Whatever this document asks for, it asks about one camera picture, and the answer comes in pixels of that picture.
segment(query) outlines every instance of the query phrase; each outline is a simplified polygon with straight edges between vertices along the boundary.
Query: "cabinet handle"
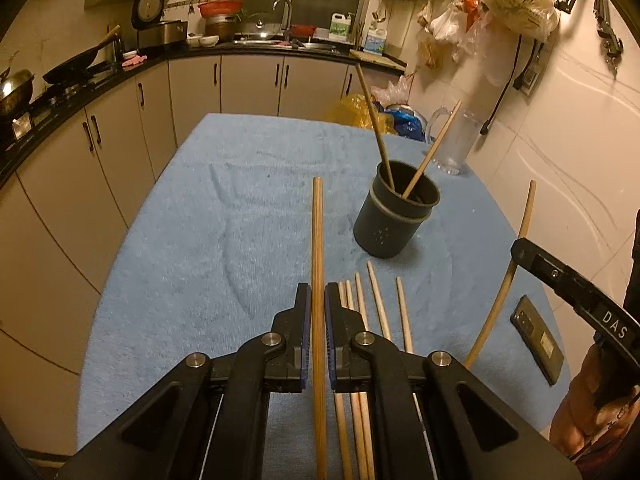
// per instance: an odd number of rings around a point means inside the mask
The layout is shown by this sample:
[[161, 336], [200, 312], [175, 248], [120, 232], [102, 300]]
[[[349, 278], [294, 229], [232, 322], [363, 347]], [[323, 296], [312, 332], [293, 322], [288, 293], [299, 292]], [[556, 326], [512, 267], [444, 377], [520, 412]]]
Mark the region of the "cabinet handle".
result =
[[98, 121], [95, 120], [95, 115], [91, 116], [91, 120], [93, 121], [95, 128], [95, 141], [98, 143], [98, 146], [100, 146], [100, 144], [102, 144], [102, 139], [100, 138], [100, 130], [98, 129]]
[[83, 121], [82, 127], [84, 128], [84, 132], [86, 133], [86, 138], [89, 139], [89, 151], [92, 152], [94, 150], [94, 142], [91, 138], [91, 133], [89, 133], [89, 125]]

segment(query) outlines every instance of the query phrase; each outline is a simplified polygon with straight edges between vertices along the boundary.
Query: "glass pitcher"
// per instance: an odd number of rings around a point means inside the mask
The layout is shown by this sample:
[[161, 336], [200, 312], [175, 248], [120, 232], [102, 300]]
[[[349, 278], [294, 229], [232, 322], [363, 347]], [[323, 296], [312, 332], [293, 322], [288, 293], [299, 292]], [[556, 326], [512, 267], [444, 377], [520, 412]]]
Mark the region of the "glass pitcher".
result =
[[[434, 137], [431, 137], [431, 125], [440, 115], [451, 115], [451, 113], [452, 110], [444, 106], [434, 111], [425, 131], [425, 140], [429, 145], [435, 140]], [[460, 173], [460, 168], [465, 163], [466, 156], [471, 151], [474, 142], [476, 142], [481, 127], [482, 123], [476, 120], [471, 112], [460, 108], [449, 126], [450, 131], [433, 157], [436, 166], [445, 173], [452, 175]]]

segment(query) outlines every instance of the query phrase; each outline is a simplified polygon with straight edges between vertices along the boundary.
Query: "metal bolt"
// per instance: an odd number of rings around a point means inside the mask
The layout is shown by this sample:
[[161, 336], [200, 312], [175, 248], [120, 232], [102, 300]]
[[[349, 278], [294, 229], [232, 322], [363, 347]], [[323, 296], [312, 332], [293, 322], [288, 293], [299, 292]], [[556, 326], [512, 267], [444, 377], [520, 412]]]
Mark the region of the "metal bolt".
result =
[[438, 350], [431, 354], [431, 360], [436, 366], [449, 366], [451, 364], [451, 355], [442, 350]]
[[276, 346], [282, 341], [282, 336], [277, 332], [267, 332], [262, 336], [261, 341], [267, 346]]
[[356, 343], [362, 346], [369, 346], [376, 340], [371, 332], [358, 332], [356, 334]]
[[200, 352], [194, 352], [193, 354], [187, 355], [185, 361], [187, 361], [187, 366], [189, 368], [200, 368], [205, 361], [207, 360], [207, 356], [201, 354]]

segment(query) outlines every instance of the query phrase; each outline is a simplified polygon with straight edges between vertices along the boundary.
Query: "red bowl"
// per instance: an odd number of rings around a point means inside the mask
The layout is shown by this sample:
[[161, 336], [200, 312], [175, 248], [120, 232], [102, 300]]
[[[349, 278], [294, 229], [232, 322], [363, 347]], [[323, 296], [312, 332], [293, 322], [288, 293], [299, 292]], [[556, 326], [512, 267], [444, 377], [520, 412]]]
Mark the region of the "red bowl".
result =
[[316, 33], [313, 25], [291, 25], [291, 35], [294, 38], [309, 38]]
[[200, 15], [203, 18], [211, 16], [219, 16], [220, 14], [235, 14], [242, 9], [243, 3], [240, 0], [212, 0], [204, 4], [200, 4]]

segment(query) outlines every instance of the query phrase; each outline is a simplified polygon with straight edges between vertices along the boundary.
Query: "blue tablecloth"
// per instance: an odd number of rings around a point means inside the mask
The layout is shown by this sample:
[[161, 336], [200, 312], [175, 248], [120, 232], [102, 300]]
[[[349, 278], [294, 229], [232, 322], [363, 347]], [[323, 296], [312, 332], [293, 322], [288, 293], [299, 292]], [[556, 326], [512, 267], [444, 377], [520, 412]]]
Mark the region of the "blue tablecloth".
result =
[[[390, 158], [418, 165], [424, 145], [385, 136]], [[325, 279], [366, 288], [352, 227], [379, 162], [372, 132], [260, 116], [206, 116], [143, 205], [111, 269], [82, 370], [83, 446], [193, 351], [218, 356], [266, 332], [308, 282], [312, 177], [324, 179]], [[402, 253], [374, 261], [395, 343], [402, 331], [394, 279], [402, 276], [415, 352], [464, 360], [494, 300], [515, 235], [471, 172], [428, 168], [442, 198]], [[509, 322], [527, 294], [555, 338], [540, 283], [520, 270], [473, 372], [535, 428], [549, 424], [569, 383], [549, 387]], [[340, 478], [332, 396], [327, 396], [329, 476]], [[312, 391], [271, 397], [265, 479], [314, 478]]]

